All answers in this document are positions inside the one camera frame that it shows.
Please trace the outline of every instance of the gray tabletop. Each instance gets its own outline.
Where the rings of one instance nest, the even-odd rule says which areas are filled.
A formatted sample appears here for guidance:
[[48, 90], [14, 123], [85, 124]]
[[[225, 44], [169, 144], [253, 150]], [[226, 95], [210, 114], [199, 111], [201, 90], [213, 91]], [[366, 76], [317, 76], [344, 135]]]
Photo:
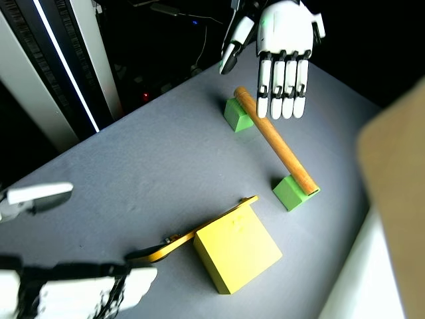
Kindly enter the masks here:
[[256, 93], [257, 72], [251, 46], [229, 75], [206, 70], [20, 180], [75, 188], [48, 213], [0, 224], [0, 252], [26, 265], [122, 262], [256, 194], [282, 259], [219, 295], [188, 243], [156, 264], [150, 291], [118, 318], [316, 318], [367, 212], [355, 140], [378, 108], [310, 65], [303, 118], [274, 124], [321, 192], [288, 213], [272, 193], [286, 168], [256, 128], [235, 134], [222, 115], [237, 86]]

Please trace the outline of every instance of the green block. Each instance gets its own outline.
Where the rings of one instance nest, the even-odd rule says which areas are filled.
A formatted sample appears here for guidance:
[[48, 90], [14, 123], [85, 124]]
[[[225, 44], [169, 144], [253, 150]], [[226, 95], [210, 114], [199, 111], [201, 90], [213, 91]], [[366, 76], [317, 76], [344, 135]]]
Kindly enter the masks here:
[[254, 125], [250, 116], [247, 115], [235, 98], [227, 100], [226, 108], [224, 109], [224, 118], [235, 132], [245, 130]]
[[320, 189], [311, 195], [306, 195], [292, 175], [283, 178], [283, 180], [281, 180], [281, 182], [273, 189], [273, 193], [278, 197], [282, 204], [285, 205], [288, 211], [291, 211], [299, 204], [302, 204], [304, 201], [307, 201], [319, 192]]

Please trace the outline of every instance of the led light strip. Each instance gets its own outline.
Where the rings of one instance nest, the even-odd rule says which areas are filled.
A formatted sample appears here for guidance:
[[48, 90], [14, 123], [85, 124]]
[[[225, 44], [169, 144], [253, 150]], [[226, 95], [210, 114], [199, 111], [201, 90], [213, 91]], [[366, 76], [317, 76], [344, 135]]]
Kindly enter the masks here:
[[65, 71], [68, 74], [68, 77], [71, 80], [71, 83], [74, 86], [74, 89], [77, 92], [77, 95], [80, 98], [80, 101], [81, 101], [81, 103], [82, 103], [82, 105], [83, 105], [83, 107], [84, 107], [84, 109], [85, 109], [95, 131], [96, 131], [96, 133], [98, 133], [99, 127], [96, 124], [96, 122], [94, 121], [93, 115], [92, 115], [90, 109], [88, 108], [88, 105], [87, 105], [87, 103], [86, 103], [86, 101], [85, 101], [85, 99], [84, 99], [84, 97], [83, 97], [83, 95], [80, 91], [80, 88], [77, 85], [77, 82], [75, 81], [74, 75], [72, 75], [72, 72], [69, 69], [68, 63], [66, 62], [65, 56], [63, 55], [62, 50], [59, 47], [58, 41], [56, 40], [56, 37], [53, 34], [52, 28], [50, 27], [50, 24], [47, 21], [47, 18], [46, 18], [44, 11], [43, 11], [43, 8], [41, 7], [39, 0], [33, 0], [33, 2], [35, 4], [35, 7], [37, 8], [37, 11], [39, 12], [41, 21], [43, 22], [44, 27], [46, 28], [46, 31], [47, 31], [50, 39], [52, 40], [53, 46], [56, 49], [56, 52], [58, 53], [60, 61], [62, 62], [63, 66], [65, 68]]

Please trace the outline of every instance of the brown cylinder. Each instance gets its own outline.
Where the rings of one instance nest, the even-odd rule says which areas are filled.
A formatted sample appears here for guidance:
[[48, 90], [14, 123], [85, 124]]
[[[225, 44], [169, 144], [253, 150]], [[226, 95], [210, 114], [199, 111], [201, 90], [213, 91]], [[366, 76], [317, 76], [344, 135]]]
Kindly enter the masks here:
[[298, 185], [303, 189], [306, 195], [310, 195], [319, 188], [314, 180], [308, 175], [289, 146], [285, 143], [279, 132], [274, 128], [268, 118], [259, 118], [257, 116], [257, 107], [255, 100], [243, 86], [239, 86], [234, 91], [234, 97], [239, 101], [246, 113], [251, 117], [261, 134], [273, 148], [282, 163], [286, 166], [292, 177], [297, 181]]

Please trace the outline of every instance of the yellow box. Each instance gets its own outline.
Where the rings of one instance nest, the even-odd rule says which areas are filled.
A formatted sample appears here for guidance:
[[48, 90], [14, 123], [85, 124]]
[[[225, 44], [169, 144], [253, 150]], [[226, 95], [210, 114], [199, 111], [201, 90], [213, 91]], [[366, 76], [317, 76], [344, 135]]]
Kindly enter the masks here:
[[195, 248], [220, 294], [232, 294], [282, 257], [249, 205], [197, 231]]

